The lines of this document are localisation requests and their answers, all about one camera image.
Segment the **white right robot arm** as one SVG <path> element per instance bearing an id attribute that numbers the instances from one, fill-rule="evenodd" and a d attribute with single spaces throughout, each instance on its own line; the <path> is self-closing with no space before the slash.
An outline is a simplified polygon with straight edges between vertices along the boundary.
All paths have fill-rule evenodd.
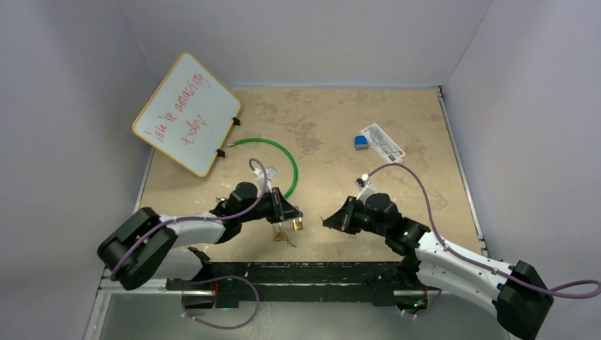
<path id="1" fill-rule="evenodd" d="M 424 224 L 402 216 L 385 193 L 366 200 L 349 196 L 322 221 L 347 234 L 371 232 L 403 257 L 398 279 L 406 288 L 420 283 L 472 302 L 520 339 L 535 339 L 554 299 L 530 289 L 545 288 L 536 269 L 525 261 L 512 265 L 486 258 L 449 241 L 440 242 Z"/>

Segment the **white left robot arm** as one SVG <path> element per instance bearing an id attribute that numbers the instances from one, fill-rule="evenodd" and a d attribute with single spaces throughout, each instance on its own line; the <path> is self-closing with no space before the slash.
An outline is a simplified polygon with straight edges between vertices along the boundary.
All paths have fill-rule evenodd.
<path id="1" fill-rule="evenodd" d="M 206 213 L 160 215 L 140 208 L 103 240 L 96 253 L 110 279 L 134 290 L 155 278 L 180 278 L 195 290 L 207 287 L 208 257 L 195 244 L 222 244 L 237 236 L 246 222 L 265 219 L 278 224 L 302 218 L 278 188 L 241 182 Z"/>

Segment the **brass padlock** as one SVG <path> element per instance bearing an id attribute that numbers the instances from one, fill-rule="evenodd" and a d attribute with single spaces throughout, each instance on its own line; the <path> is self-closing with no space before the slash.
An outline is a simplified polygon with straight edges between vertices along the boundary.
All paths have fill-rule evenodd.
<path id="1" fill-rule="evenodd" d="M 286 234 L 282 230 L 281 224 L 279 224 L 279 223 L 273 224 L 272 230 L 273 230 L 272 239 L 274 242 L 282 242 L 282 241 L 286 240 Z"/>
<path id="2" fill-rule="evenodd" d="M 303 218 L 297 217 L 297 218 L 293 219 L 292 225 L 293 225 L 294 232 L 303 231 L 304 230 Z"/>

